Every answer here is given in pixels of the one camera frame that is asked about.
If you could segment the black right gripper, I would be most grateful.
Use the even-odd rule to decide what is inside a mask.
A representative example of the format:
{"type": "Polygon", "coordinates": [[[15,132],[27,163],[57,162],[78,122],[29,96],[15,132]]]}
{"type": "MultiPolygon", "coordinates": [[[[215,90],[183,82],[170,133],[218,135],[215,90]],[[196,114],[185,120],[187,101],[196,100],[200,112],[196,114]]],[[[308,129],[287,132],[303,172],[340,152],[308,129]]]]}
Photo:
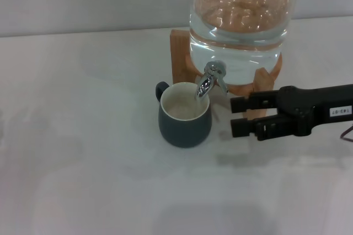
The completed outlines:
{"type": "MultiPolygon", "coordinates": [[[[315,89],[299,89],[295,86],[279,90],[252,92],[248,97],[230,100],[232,113],[247,110],[276,109],[295,121],[296,136],[308,136],[312,128],[335,122],[352,120],[352,85],[315,89]]],[[[259,141],[275,138],[280,115],[252,120],[232,119],[232,136],[246,137],[253,133],[259,141]]]]}

